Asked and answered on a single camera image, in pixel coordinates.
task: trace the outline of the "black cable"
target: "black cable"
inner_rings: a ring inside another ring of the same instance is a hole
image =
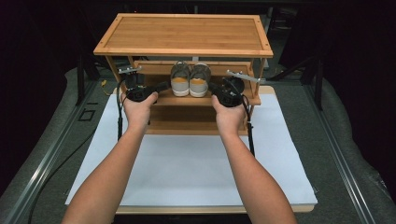
[[[69,155],[67,158],[49,175],[49,177],[44,181],[43,185],[41,186],[40,190],[38,191],[37,195],[35,196],[35,200],[32,203],[32,207],[30,209],[29,213],[29,219],[28,223],[32,223],[32,217],[33,217],[33,212],[35,211],[35,205],[37,204],[38,198],[40,194],[42,193],[43,189],[47,186],[47,184],[50,182],[50,180],[53,178],[53,176],[61,169],[61,167],[82,147],[84,144],[93,136],[95,133],[96,128],[93,129],[92,133]]]
[[[125,80],[125,78],[123,78],[118,84],[117,84],[117,108],[119,109],[119,134],[118,134],[118,140],[120,140],[121,136],[122,136],[122,106],[123,106],[123,102],[122,104],[120,104],[120,87],[122,82]]]
[[[243,95],[244,98],[247,100],[247,104],[245,103],[245,100],[242,100],[242,104],[244,105],[245,111],[247,113],[247,138],[248,138],[248,144],[249,144],[249,148],[250,148],[250,152],[251,154],[253,154],[253,156],[256,156],[256,153],[254,152],[254,144],[253,144],[253,126],[251,125],[251,120],[250,120],[250,105],[248,103],[248,98],[246,97],[246,95]]]

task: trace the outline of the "gray shoe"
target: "gray shoe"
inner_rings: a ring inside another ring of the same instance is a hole
[[[212,72],[205,63],[197,63],[191,71],[190,95],[193,97],[204,97],[207,92],[208,83]]]
[[[171,86],[175,96],[189,94],[190,66],[184,62],[177,62],[171,69]]]

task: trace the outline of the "metal rail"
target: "metal rail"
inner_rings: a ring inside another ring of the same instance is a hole
[[[97,82],[95,81],[88,84],[87,95],[82,101],[83,105],[85,105],[90,98],[96,84]],[[68,118],[62,131],[59,133],[56,141],[54,141],[49,147],[49,150],[47,151],[43,160],[38,165],[35,173],[33,174],[26,188],[22,192],[20,198],[17,200],[10,213],[8,214],[6,223],[21,223],[23,221],[24,216],[28,213],[33,201],[35,200],[37,193],[39,192],[40,188],[42,188],[46,178],[50,174],[50,170],[55,164],[56,159],[61,152],[64,139],[69,134],[73,122],[78,118],[78,115],[83,109],[84,106],[76,106],[73,109],[72,114]]]
[[[304,85],[305,93],[307,94],[307,98],[310,101],[310,104],[314,108],[318,119],[323,127],[327,137],[329,139],[331,145],[331,153],[334,158],[335,165],[337,166],[338,171],[340,172],[340,176],[342,177],[344,184],[346,186],[346,190],[349,193],[349,196],[355,206],[355,209],[358,213],[359,218],[361,219],[361,223],[374,224],[375,220],[370,212],[370,209],[364,201],[363,195],[361,194],[361,190],[356,182],[355,177],[349,169],[347,161],[344,157],[344,154],[339,147],[337,140],[332,132],[329,122],[326,119],[323,111],[320,111],[314,100],[314,92],[311,86]]]

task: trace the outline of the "table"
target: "table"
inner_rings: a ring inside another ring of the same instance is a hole
[[[78,187],[117,142],[118,109],[113,94],[70,190]],[[252,118],[257,160],[276,179],[293,211],[318,203],[291,141],[274,90],[261,87],[263,104]],[[242,136],[247,144],[248,138]],[[117,214],[246,213],[219,136],[147,134]]]

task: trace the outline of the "human arm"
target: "human arm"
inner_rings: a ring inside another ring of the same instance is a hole
[[[128,127],[105,159],[92,171],[73,197],[63,223],[111,223],[120,205],[134,161],[149,122],[150,107],[158,98],[123,101]]]
[[[296,223],[284,192],[239,137],[244,107],[225,107],[215,95],[212,104],[233,178],[252,223]]]

